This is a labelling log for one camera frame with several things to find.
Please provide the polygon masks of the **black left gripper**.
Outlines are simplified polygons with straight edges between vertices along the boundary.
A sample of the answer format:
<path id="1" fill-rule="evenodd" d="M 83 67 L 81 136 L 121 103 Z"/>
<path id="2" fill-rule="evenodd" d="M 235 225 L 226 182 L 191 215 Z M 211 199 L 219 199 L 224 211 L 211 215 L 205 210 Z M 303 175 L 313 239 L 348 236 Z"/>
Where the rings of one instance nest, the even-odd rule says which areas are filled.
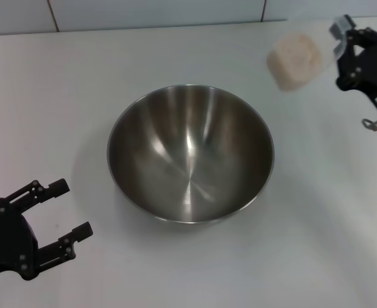
<path id="1" fill-rule="evenodd" d="M 35 251 L 38 243 L 23 212 L 52 198 L 68 193 L 69 186 L 61 178 L 47 187 L 34 180 L 5 199 L 0 198 L 0 273 L 13 271 L 24 280 L 38 276 Z M 46 271 L 76 257 L 74 243 L 93 235 L 89 222 L 72 229 L 56 242 L 37 250 L 37 271 Z"/>

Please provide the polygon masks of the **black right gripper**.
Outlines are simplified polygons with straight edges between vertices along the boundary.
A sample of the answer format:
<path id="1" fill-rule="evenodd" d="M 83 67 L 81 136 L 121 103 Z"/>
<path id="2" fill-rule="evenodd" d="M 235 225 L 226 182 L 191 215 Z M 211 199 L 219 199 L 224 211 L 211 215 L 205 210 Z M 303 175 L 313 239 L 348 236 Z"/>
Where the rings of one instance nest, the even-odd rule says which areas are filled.
<path id="1" fill-rule="evenodd" d="M 338 60 L 337 87 L 364 93 L 377 108 L 377 32 L 357 29 L 349 15 L 335 17 L 329 32 L 336 40 L 333 57 Z"/>

